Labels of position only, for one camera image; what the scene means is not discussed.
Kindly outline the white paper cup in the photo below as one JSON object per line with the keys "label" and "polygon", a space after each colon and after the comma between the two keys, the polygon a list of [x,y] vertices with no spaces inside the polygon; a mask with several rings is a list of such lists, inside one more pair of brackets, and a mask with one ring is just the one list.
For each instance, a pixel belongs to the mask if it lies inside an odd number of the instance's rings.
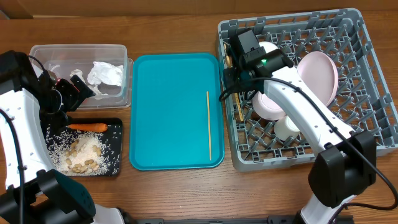
{"label": "white paper cup", "polygon": [[285,116],[274,125],[274,133],[281,141],[286,141],[289,137],[296,138],[300,130],[288,116]]}

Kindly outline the large pink plate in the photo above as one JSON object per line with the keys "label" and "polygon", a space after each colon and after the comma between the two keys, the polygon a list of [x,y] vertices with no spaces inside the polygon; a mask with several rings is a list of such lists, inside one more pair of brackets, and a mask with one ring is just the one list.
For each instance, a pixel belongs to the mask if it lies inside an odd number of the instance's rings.
{"label": "large pink plate", "polygon": [[332,59],[323,52],[310,52],[298,63],[298,74],[325,105],[331,104],[338,88],[338,72]]}

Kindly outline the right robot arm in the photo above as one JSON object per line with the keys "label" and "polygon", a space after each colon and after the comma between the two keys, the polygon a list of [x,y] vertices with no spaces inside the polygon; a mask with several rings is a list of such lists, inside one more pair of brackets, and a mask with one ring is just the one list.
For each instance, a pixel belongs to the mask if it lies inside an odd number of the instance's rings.
{"label": "right robot arm", "polygon": [[376,142],[369,131],[354,133],[301,79],[291,59],[279,49],[231,48],[228,95],[257,90],[276,102],[299,128],[316,159],[308,175],[313,195],[294,223],[333,223],[352,199],[375,183]]}

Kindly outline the orange carrot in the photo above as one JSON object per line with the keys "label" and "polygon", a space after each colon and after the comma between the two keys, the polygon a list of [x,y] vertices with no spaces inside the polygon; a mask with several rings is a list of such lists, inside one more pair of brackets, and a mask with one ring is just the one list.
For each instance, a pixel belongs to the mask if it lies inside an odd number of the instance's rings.
{"label": "orange carrot", "polygon": [[68,125],[70,129],[79,131],[90,131],[103,133],[108,130],[108,125],[104,123],[91,123],[91,124],[70,124]]}

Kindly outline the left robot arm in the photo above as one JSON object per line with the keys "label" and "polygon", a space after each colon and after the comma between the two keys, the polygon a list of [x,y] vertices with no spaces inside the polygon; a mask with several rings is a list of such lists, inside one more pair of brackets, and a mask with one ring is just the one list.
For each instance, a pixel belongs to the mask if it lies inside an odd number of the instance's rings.
{"label": "left robot arm", "polygon": [[87,189],[54,168],[45,129],[63,128],[93,91],[76,75],[57,78],[33,57],[1,54],[1,142],[6,158],[6,192],[1,217],[9,223],[134,223],[120,208],[94,203]]}

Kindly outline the white upturned bowl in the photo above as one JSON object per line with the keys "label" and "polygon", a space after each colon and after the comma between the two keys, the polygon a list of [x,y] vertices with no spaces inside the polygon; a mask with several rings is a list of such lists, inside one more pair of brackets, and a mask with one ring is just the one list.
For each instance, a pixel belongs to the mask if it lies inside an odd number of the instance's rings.
{"label": "white upturned bowl", "polygon": [[277,50],[278,46],[273,44],[272,42],[259,42],[259,45],[264,48],[265,52],[268,54],[271,51]]}

